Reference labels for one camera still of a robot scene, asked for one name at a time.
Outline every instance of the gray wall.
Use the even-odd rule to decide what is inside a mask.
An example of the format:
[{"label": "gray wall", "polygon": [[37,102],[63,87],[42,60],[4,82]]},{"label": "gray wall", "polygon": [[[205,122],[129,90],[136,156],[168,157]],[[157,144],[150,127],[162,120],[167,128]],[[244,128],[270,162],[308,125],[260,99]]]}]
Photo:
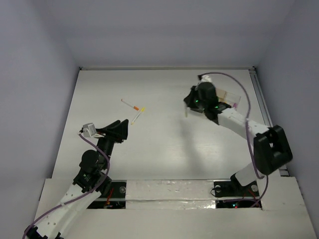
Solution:
[{"label": "gray wall", "polygon": [[80,66],[256,65],[294,0],[44,0]]},{"label": "gray wall", "polygon": [[0,32],[0,238],[18,239],[51,176],[78,67],[41,0],[1,1]]},{"label": "gray wall", "polygon": [[297,0],[258,65],[273,123],[287,134],[296,176],[319,236],[319,1]]}]

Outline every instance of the purple cable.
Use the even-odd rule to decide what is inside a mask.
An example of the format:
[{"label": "purple cable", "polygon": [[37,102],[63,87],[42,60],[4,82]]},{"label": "purple cable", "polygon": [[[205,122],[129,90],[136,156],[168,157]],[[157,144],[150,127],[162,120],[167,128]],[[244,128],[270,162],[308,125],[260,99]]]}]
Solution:
[{"label": "purple cable", "polygon": [[[88,144],[90,144],[91,146],[93,146],[97,151],[99,151],[99,152],[105,157],[105,159],[106,159],[106,161],[107,161],[107,164],[108,164],[108,168],[107,168],[107,170],[106,170],[106,173],[105,173],[105,175],[104,175],[104,178],[103,178],[94,188],[92,188],[90,191],[86,192],[85,194],[83,194],[83,195],[81,195],[81,196],[79,196],[79,197],[77,197],[77,198],[74,198],[74,199],[72,199],[72,200],[70,200],[70,201],[65,202],[64,205],[68,205],[68,204],[70,204],[70,203],[74,203],[75,201],[78,201],[78,200],[80,200],[81,198],[84,198],[85,196],[87,196],[88,194],[94,192],[94,191],[95,191],[98,187],[100,187],[101,184],[105,181],[105,179],[107,178],[107,176],[108,176],[108,174],[109,174],[109,171],[110,171],[110,159],[108,158],[108,156],[107,156],[101,149],[99,149],[98,146],[95,146],[92,142],[88,141],[85,137],[83,137],[82,134],[79,134],[79,136],[80,136],[81,139],[83,139],[85,142],[87,142]],[[46,213],[42,214],[42,215],[41,215],[40,217],[38,217],[36,220],[34,220],[34,222],[31,223],[31,224],[27,227],[27,229],[24,231],[24,234],[23,234],[22,239],[25,239],[26,234],[28,233],[28,231],[29,231],[38,221],[40,221],[40,220],[41,220],[42,218],[44,218],[45,216],[47,216],[48,214],[52,213],[53,211],[55,211],[55,210],[57,210],[57,209],[59,209],[59,208],[61,208],[61,207],[62,207],[61,204],[60,204],[60,205],[57,205],[57,206],[55,206],[54,208],[52,208],[52,209],[50,209],[49,211],[47,211]]]},{"label": "purple cable", "polygon": [[[246,114],[246,118],[245,118],[245,128],[246,128],[246,138],[247,138],[247,144],[248,144],[248,149],[249,149],[249,153],[250,153],[250,157],[251,157],[251,161],[253,163],[253,166],[254,166],[254,170],[255,170],[255,174],[257,176],[258,179],[263,179],[264,176],[259,176],[258,174],[258,170],[257,170],[257,167],[256,167],[256,163],[255,163],[255,158],[254,158],[254,153],[253,153],[253,150],[251,148],[251,144],[250,144],[250,138],[249,138],[249,125],[248,125],[248,117],[249,117],[249,114],[250,114],[250,110],[251,110],[251,103],[250,103],[250,99],[249,99],[249,96],[248,96],[248,93],[245,89],[245,87],[236,79],[234,78],[233,76],[231,75],[228,75],[226,73],[223,73],[223,72],[207,72],[207,73],[204,73],[204,74],[200,74],[199,77],[203,77],[205,75],[211,75],[211,74],[215,74],[215,75],[224,75],[224,76],[227,76],[229,78],[231,78],[232,80],[234,80],[239,86],[240,88],[244,91],[245,93],[245,96],[247,98],[247,102],[248,102],[248,111],[247,111],[247,114]],[[252,207],[254,207],[257,203],[260,202],[260,200],[263,198],[263,196],[265,195],[266,193],[266,190],[268,188],[268,176],[266,176],[266,187],[265,187],[265,190],[263,192],[263,194],[259,197],[259,199],[256,201],[256,203],[254,203]]]}]

